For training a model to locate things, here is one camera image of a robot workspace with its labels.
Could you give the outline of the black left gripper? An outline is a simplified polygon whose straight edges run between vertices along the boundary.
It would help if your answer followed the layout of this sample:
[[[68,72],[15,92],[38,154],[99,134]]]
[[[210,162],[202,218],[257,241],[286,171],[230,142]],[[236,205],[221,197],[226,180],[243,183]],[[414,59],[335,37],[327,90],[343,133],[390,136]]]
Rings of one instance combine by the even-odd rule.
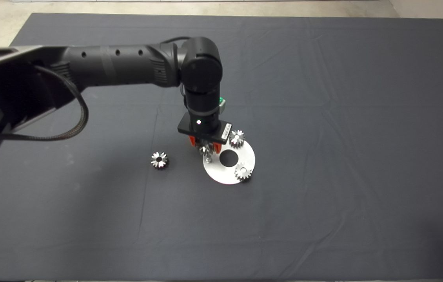
[[[202,117],[185,113],[177,126],[179,133],[189,136],[191,146],[196,147],[196,139],[201,139],[212,143],[216,154],[222,150],[221,143],[227,143],[231,129],[232,123],[220,120],[216,114]]]

